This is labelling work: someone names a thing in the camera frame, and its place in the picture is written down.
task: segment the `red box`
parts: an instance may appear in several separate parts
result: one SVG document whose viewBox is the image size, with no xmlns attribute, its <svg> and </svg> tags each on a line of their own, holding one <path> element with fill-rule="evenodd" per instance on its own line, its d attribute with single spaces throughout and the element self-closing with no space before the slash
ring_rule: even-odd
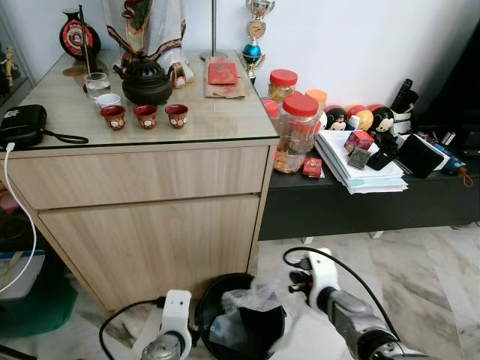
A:
<svg viewBox="0 0 480 360">
<path fill-rule="evenodd" d="M 352 152 L 355 147 L 368 151 L 373 142 L 374 139 L 372 139 L 372 136 L 368 135 L 366 131 L 359 130 L 352 131 L 343 146 L 349 153 Z"/>
<path fill-rule="evenodd" d="M 303 163 L 303 175 L 310 178 L 319 178 L 322 175 L 322 159 L 306 157 Z"/>
</svg>

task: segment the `black trash bin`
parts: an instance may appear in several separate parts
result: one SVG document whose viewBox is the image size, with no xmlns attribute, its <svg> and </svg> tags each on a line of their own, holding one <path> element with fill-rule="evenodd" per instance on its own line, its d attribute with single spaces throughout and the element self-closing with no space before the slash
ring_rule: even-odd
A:
<svg viewBox="0 0 480 360">
<path fill-rule="evenodd" d="M 209 340 L 210 328 L 215 317 L 225 314 L 221 305 L 222 295 L 227 291 L 250 289 L 252 275 L 245 273 L 227 274 L 211 285 L 195 309 L 195 321 L 205 347 L 218 360 L 265 360 L 271 355 L 269 349 L 284 335 L 285 312 L 276 307 L 265 313 L 239 308 L 247 332 L 248 346 L 245 352 L 237 352 Z"/>
</svg>

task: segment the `wooden cabinet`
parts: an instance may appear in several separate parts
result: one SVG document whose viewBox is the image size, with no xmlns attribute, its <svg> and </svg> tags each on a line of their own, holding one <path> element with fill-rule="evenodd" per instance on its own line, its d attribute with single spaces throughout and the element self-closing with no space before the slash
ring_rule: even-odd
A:
<svg viewBox="0 0 480 360">
<path fill-rule="evenodd" d="M 40 219 L 107 309 L 169 289 L 202 295 L 212 278 L 247 268 L 259 197 L 42 211 Z"/>
<path fill-rule="evenodd" d="M 278 135 L 244 71 L 244 98 L 205 97 L 199 54 L 187 54 L 196 81 L 166 104 L 189 108 L 181 130 L 168 122 L 166 105 L 158 106 L 155 128 L 139 126 L 121 79 L 112 76 L 111 91 L 126 108 L 125 127 L 112 131 L 65 76 L 84 66 L 67 55 L 22 104 L 44 106 L 49 130 L 89 140 L 75 145 L 45 136 L 13 151 L 8 171 L 37 228 L 108 311 L 172 288 L 199 298 L 217 276 L 255 268 Z M 235 52 L 228 55 L 242 69 Z M 116 57 L 97 56 L 104 64 Z"/>
</svg>

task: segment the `decorative vase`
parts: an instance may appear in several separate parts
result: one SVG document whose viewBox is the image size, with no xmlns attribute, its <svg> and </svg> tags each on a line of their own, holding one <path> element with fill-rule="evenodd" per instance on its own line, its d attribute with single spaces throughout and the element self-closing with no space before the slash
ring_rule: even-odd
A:
<svg viewBox="0 0 480 360">
<path fill-rule="evenodd" d="M 82 51 L 82 23 L 78 16 L 77 9 L 67 9 L 62 11 L 67 15 L 67 22 L 60 29 L 60 44 L 65 52 L 77 60 L 84 60 Z M 98 54 L 101 47 L 100 38 L 97 32 L 87 23 L 85 23 L 85 36 L 87 44 L 92 48 L 94 56 Z"/>
</svg>

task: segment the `jar of snacks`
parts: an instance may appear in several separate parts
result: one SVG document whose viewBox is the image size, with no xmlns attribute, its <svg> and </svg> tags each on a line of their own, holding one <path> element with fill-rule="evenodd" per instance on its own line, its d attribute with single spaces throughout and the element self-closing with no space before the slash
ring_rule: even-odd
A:
<svg viewBox="0 0 480 360">
<path fill-rule="evenodd" d="M 268 84 L 268 96 L 281 103 L 287 96 L 295 91 L 295 85 L 299 76 L 290 70 L 273 70 L 270 73 L 270 84 Z"/>
<path fill-rule="evenodd" d="M 285 113 L 280 117 L 280 141 L 275 155 L 274 168 L 281 173 L 298 171 L 305 155 L 312 149 L 318 122 L 319 104 L 303 94 L 294 94 L 283 101 Z"/>
</svg>

